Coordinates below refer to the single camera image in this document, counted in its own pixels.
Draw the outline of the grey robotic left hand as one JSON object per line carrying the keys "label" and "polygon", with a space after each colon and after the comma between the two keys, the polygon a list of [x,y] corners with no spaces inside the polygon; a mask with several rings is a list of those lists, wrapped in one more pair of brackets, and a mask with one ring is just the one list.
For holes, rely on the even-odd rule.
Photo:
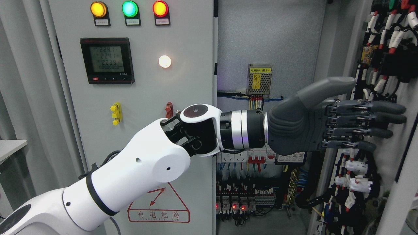
{"label": "grey robotic left hand", "polygon": [[299,90],[267,113],[268,144],[279,155],[325,148],[354,148],[373,152],[364,137],[391,138],[385,124],[404,124],[406,107],[387,101],[342,100],[356,80],[332,76]]}

